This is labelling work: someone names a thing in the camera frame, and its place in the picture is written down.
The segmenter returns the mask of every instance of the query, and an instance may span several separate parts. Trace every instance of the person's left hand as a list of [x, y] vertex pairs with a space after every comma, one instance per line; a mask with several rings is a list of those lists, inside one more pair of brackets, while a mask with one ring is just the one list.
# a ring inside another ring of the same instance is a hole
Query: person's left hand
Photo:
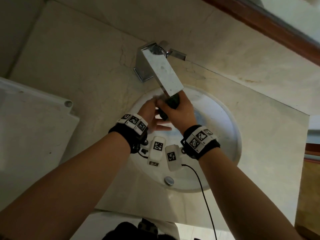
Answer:
[[163, 119], [156, 119], [158, 115], [158, 110], [156, 109], [157, 98], [153, 97], [152, 99], [145, 102], [142, 105], [141, 109], [138, 112], [142, 118], [148, 123], [148, 128], [150, 133], [154, 131], [170, 131], [171, 127], [163, 126], [161, 124], [170, 123], [170, 121], [164, 121]]

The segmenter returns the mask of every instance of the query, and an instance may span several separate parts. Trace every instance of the marble countertop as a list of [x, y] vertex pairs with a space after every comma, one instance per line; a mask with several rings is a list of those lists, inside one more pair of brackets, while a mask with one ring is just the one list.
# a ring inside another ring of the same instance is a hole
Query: marble countertop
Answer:
[[[74, 102], [80, 123], [63, 160], [106, 135], [139, 97], [158, 88], [154, 79], [141, 83], [133, 71], [143, 44], [59, 3], [46, 5], [10, 79]], [[229, 108], [242, 135], [238, 167], [294, 223], [309, 116], [189, 61], [169, 62], [183, 84]], [[205, 195], [216, 228], [227, 230], [211, 191]], [[130, 160], [96, 208], [212, 227], [201, 192], [167, 190]]]

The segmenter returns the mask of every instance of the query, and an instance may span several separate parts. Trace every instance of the white tile floor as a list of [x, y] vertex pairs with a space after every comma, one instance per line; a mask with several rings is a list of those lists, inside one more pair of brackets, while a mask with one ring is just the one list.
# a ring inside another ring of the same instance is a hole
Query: white tile floor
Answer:
[[[214, 230], [176, 223], [181, 240], [214, 240]], [[235, 240], [231, 232], [216, 230], [218, 240]]]

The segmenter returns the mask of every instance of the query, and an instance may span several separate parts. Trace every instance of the oval sink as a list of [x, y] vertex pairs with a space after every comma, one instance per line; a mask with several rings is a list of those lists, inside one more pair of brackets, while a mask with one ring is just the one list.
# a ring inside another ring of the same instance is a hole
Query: oval sink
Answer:
[[[218, 137], [218, 142], [221, 144], [221, 149], [224, 153], [234, 163], [238, 164], [242, 148], [241, 136], [229, 109], [214, 96], [201, 89], [186, 86], [184, 92], [194, 106], [198, 124], [204, 125], [212, 131]], [[133, 105], [130, 113], [137, 113], [147, 100], [161, 94], [163, 94], [161, 88], [148, 92]], [[166, 146], [175, 144], [181, 147], [180, 141], [183, 138], [181, 133], [171, 123], [166, 125], [172, 127], [172, 131], [155, 131], [148, 135], [148, 141], [151, 142], [154, 136], [161, 136], [166, 139]], [[179, 192], [201, 191], [198, 178], [190, 168], [182, 167], [182, 169], [175, 172], [169, 170], [165, 154], [163, 154], [162, 160], [157, 167], [148, 165], [147, 159], [139, 154], [131, 154], [130, 159], [143, 173], [167, 189]], [[185, 156], [182, 163], [191, 166], [197, 172], [204, 190], [209, 189], [208, 182], [197, 160]], [[174, 183], [171, 186], [165, 183], [166, 177], [173, 179]]]

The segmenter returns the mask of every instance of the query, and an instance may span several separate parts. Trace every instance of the wristband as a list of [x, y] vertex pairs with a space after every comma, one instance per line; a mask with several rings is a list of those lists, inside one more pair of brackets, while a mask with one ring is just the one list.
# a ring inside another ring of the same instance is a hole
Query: wristband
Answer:
[[117, 120], [117, 124], [109, 130], [122, 135], [130, 146], [130, 153], [138, 153], [140, 144], [146, 140], [148, 123], [138, 114], [125, 114]]
[[181, 144], [186, 154], [197, 160], [211, 149], [220, 147], [217, 136], [201, 125], [193, 125], [188, 128], [183, 134]]

